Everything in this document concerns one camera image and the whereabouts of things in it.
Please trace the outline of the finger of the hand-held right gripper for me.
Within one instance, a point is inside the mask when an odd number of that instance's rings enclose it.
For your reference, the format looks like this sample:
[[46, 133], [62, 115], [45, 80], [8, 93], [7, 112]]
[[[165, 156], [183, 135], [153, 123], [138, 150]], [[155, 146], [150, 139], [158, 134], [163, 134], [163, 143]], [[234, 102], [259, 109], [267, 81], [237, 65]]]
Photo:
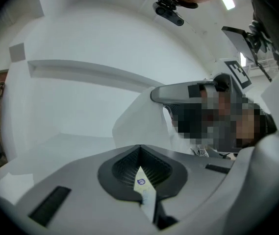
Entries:
[[151, 91], [153, 102], [170, 104], [202, 103], [201, 89], [208, 94], [216, 91], [217, 83], [213, 80], [201, 80], [156, 87]]
[[182, 121], [182, 113], [180, 110], [179, 105], [177, 104], [164, 104], [164, 108], [168, 111], [172, 125], [175, 128], [178, 128], [180, 125], [180, 122]]

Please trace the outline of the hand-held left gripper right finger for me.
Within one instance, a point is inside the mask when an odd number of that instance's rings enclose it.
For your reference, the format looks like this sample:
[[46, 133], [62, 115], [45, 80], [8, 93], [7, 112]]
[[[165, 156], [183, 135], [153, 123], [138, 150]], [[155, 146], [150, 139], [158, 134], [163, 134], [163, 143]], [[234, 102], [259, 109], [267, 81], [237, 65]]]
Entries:
[[158, 147], [140, 147], [142, 208], [164, 230], [180, 222], [216, 190], [233, 161], [199, 157]]

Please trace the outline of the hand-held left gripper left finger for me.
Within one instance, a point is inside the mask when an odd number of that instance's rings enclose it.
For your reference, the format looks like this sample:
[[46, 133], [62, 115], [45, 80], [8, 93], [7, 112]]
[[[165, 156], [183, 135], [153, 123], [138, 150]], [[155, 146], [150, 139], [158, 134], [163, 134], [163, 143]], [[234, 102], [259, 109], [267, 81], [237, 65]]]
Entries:
[[36, 183], [16, 204], [40, 235], [152, 235], [134, 177], [139, 145], [70, 162]]

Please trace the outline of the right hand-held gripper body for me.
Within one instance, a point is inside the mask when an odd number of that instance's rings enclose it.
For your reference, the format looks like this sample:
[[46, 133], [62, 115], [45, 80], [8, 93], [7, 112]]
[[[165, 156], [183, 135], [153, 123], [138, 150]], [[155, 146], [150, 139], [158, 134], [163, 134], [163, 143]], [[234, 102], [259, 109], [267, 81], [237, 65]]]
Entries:
[[253, 85], [247, 73], [234, 59], [220, 59], [217, 68], [212, 72], [211, 79], [218, 92], [230, 94], [230, 98], [238, 102], [251, 101], [246, 97], [246, 92]]

